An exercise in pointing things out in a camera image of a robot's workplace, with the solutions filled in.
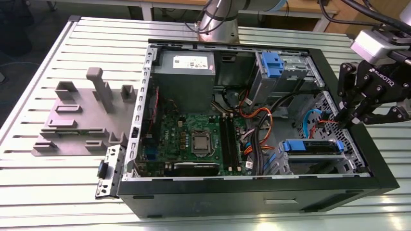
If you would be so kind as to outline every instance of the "open computer tower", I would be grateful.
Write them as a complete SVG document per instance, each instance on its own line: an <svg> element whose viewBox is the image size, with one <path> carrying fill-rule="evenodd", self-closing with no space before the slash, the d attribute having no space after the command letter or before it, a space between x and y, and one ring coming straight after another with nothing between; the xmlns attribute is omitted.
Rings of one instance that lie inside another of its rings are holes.
<svg viewBox="0 0 411 231"><path fill-rule="evenodd" d="M397 188L364 125L332 121L336 87L320 50L149 40L96 198L195 217L327 211Z"/></svg>

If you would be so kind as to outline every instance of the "ram slot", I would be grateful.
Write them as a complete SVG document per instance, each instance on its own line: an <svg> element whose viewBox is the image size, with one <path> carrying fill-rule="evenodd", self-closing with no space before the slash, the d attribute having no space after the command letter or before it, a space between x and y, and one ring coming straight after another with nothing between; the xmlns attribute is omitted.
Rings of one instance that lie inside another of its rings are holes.
<svg viewBox="0 0 411 231"><path fill-rule="evenodd" d="M223 151L223 164L224 169L228 171L232 169L231 166L231 152L228 144L228 133L227 133L227 121L225 118L220 117L220 139L221 139L221 151Z"/></svg>
<svg viewBox="0 0 411 231"><path fill-rule="evenodd" d="M232 118L227 119L227 135L228 135L228 146L231 156L231 166L233 171L240 171L239 166L239 152L237 152L237 141L236 141L236 130L232 122Z"/></svg>

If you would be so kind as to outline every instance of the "white desk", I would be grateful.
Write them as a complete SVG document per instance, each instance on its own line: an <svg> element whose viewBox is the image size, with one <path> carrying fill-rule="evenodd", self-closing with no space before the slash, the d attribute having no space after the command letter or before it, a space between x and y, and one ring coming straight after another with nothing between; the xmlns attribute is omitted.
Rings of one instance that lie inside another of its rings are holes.
<svg viewBox="0 0 411 231"><path fill-rule="evenodd" d="M58 81L90 87L85 70L101 67L112 89L140 85L146 39L195 40L180 23L82 18L68 22L0 130L0 227L44 230L319 231L411 230L411 122L368 126L400 188L324 213L140 220L121 200L94 200L101 156L33 157ZM240 42L321 49L337 74L359 61L340 34L240 28Z"/></svg>

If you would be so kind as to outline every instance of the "cpu socket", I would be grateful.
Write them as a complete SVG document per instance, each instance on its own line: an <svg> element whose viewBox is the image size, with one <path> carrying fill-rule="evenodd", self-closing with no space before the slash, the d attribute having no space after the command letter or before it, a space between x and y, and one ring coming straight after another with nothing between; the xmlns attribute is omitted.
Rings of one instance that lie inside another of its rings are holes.
<svg viewBox="0 0 411 231"><path fill-rule="evenodd" d="M208 131L195 130L191 132L191 152L197 157L211 154L211 136Z"/></svg>

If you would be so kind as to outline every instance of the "green motherboard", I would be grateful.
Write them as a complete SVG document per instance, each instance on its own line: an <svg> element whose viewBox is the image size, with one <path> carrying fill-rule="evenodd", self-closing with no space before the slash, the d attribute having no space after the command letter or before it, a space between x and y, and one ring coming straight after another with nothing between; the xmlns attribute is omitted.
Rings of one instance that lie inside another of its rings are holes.
<svg viewBox="0 0 411 231"><path fill-rule="evenodd" d="M224 165L220 138L220 117L217 115L167 115L163 116L157 147L144 147L148 157L146 172L151 177L163 177L167 162L208 162L220 164L220 176L245 175L240 156L240 130L245 129L243 118L232 118L236 139L239 167Z"/></svg>

